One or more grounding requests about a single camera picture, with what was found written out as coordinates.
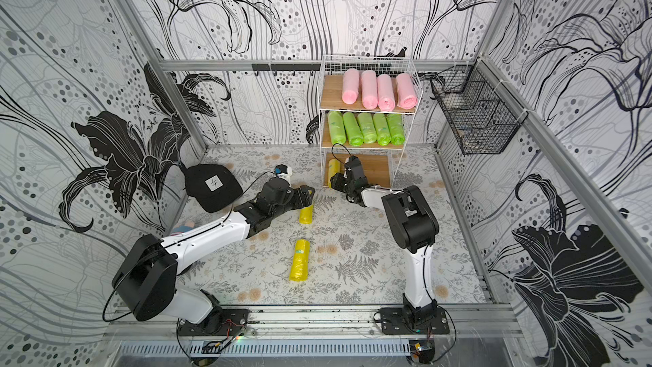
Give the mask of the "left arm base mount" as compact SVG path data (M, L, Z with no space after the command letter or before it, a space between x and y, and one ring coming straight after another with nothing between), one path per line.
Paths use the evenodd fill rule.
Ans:
M212 303L212 311L198 324L183 320L178 324L177 333L181 337L224 336L236 337L247 328L249 309L225 309L219 300L205 290L201 293Z

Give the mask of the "yellow roll front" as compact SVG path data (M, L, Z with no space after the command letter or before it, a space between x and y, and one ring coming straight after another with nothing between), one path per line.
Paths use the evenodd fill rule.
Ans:
M290 281L301 282L307 280L309 252L310 242L308 240L301 239L295 243L294 255L290 268Z

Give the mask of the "green roll sideways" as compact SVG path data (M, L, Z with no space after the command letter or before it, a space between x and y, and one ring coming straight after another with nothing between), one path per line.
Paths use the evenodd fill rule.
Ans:
M391 136L391 143L393 145L404 145L406 137L403 127L402 115L387 114L386 121Z

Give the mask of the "pale green roll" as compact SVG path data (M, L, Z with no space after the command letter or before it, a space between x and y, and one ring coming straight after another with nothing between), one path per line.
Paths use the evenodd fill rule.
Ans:
M374 144L377 142L373 116L368 112L361 112L357 116L358 125L363 134L364 144Z

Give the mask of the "pink roll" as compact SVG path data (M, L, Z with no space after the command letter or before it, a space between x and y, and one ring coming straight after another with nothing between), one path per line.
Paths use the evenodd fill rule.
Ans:
M404 110L412 110L418 104L418 95L413 84L412 75L399 74L396 78L397 106Z
M353 105L358 100L360 72L355 68L346 70L342 78L342 101L346 105Z
M377 77L378 108L382 112L391 112L396 107L392 78L387 74Z
M379 103L376 73L371 70L363 71L361 86L363 107L366 110L375 110Z

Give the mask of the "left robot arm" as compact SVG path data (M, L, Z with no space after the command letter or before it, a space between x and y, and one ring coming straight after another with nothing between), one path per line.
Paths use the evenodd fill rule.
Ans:
M140 237L112 280L115 294L138 321L159 315L195 325L218 320L217 299L176 287L178 275L215 251L259 234L277 217L310 207L314 193L310 186L293 188L284 178L270 178L254 199L210 224L163 239Z

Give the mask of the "green roll dark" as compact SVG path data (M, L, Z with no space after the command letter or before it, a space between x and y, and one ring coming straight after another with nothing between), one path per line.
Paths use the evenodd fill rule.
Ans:
M352 112L346 112L342 116L348 144L353 147L363 145L364 137L361 128L358 125L358 119Z

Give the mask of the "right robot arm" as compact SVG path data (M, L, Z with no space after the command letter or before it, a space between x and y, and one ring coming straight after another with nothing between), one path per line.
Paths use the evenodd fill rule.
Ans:
M433 318L437 302L431 289L431 255L440 226L421 189L416 185L403 189L371 185L356 156L346 158L344 172L334 174L330 184L349 202L385 212L395 243L407 252L403 317L413 325Z

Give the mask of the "green roll front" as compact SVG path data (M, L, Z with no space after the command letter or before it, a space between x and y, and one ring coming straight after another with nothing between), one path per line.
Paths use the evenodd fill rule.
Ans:
M373 114L373 122L376 131L377 143L380 146L388 146L392 142L389 126L383 113Z

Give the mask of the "yellow roll with label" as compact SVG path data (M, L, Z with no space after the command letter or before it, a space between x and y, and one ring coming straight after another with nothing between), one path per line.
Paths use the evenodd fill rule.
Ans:
M331 179L341 171L341 162L336 159L332 158L328 162L328 167L327 167L327 185L330 185Z

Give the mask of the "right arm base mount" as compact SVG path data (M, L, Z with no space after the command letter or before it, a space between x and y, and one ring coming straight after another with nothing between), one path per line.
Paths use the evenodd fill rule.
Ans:
M440 307L418 311L416 314L402 308L381 308L375 313L374 322L386 336L440 336L451 332L448 317Z

